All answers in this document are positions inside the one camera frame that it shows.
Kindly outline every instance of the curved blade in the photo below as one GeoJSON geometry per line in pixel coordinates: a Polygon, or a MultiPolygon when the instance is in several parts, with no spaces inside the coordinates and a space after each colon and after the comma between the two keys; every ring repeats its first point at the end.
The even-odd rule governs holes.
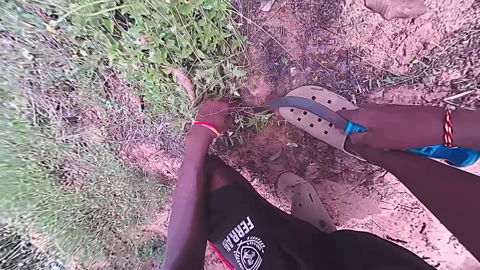
{"type": "Polygon", "coordinates": [[[328,107],[315,102],[310,99],[306,98],[299,98],[299,97],[280,97],[271,99],[267,102],[268,107],[270,109],[276,109],[280,107],[294,107],[302,110],[306,110],[311,112],[318,117],[332,123],[335,125],[335,128],[338,129],[346,129],[348,125],[348,121],[338,115],[333,110],[329,109],[328,107]]]}

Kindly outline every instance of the red bracelet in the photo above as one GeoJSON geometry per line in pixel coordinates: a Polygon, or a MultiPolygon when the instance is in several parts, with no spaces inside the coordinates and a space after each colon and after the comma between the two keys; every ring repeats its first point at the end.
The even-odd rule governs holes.
{"type": "Polygon", "coordinates": [[[445,146],[453,147],[453,125],[452,125],[452,110],[446,109],[445,118],[445,146]]]}
{"type": "Polygon", "coordinates": [[[195,121],[195,122],[193,122],[193,124],[194,124],[194,125],[202,125],[202,126],[208,128],[209,130],[215,132],[217,138],[220,136],[220,132],[218,131],[218,129],[215,128],[214,126],[212,126],[212,125],[209,124],[209,123],[195,121]]]}

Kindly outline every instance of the bare soil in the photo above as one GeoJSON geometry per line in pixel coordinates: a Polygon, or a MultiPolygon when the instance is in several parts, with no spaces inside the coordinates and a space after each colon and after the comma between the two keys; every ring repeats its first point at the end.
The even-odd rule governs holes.
{"type": "MultiPolygon", "coordinates": [[[[239,9],[263,31],[243,23],[250,69],[243,105],[263,105],[304,85],[329,88],[352,103],[448,105],[480,107],[480,31],[478,4],[425,1],[429,12],[411,19],[385,20],[361,0],[277,1],[259,11],[260,1],[241,1],[239,9]],[[376,85],[400,77],[391,87],[376,85]],[[443,99],[476,90],[446,104],[443,99]]],[[[480,263],[385,170],[350,157],[291,124],[272,122],[258,135],[223,158],[237,168],[275,206],[290,211],[276,195],[278,176],[293,171],[311,181],[336,226],[374,233],[413,251],[440,270],[478,270],[480,263]],[[298,147],[287,146],[295,142],[298,147]],[[274,161],[269,158],[280,153],[274,161]]],[[[152,142],[140,141],[122,150],[145,171],[176,178],[180,159],[152,142]]],[[[468,168],[480,175],[477,164],[468,168]]],[[[168,215],[144,229],[166,235],[168,215]]],[[[206,269],[224,269],[207,248],[206,269]]]]}

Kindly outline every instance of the thread bracelet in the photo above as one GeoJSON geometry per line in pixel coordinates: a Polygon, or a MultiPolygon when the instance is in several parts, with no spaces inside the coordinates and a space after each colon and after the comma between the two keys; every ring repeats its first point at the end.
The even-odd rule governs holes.
{"type": "Polygon", "coordinates": [[[452,125],[452,110],[446,109],[445,118],[445,146],[453,147],[453,125],[452,125]]]}

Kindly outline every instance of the hand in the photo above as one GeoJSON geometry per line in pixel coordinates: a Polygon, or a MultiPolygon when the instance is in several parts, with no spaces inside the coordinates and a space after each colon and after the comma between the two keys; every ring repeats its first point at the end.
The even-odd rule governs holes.
{"type": "MultiPolygon", "coordinates": [[[[214,126],[220,133],[224,132],[229,126],[232,125],[232,118],[229,115],[232,103],[226,100],[211,99],[212,96],[205,97],[206,102],[200,105],[196,121],[209,123],[214,126]]],[[[199,136],[208,136],[212,139],[216,137],[216,134],[204,126],[194,125],[191,129],[195,130],[195,134],[199,136]]]]}
{"type": "Polygon", "coordinates": [[[350,135],[354,144],[411,149],[444,143],[445,109],[438,106],[374,105],[339,110],[339,115],[368,129],[350,135]]]}

